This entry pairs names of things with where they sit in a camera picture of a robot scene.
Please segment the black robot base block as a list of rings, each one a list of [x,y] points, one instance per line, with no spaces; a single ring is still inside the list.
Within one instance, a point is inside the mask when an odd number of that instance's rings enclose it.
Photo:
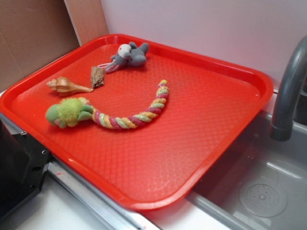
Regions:
[[[29,134],[11,134],[0,123],[0,221],[41,192],[49,150]]]

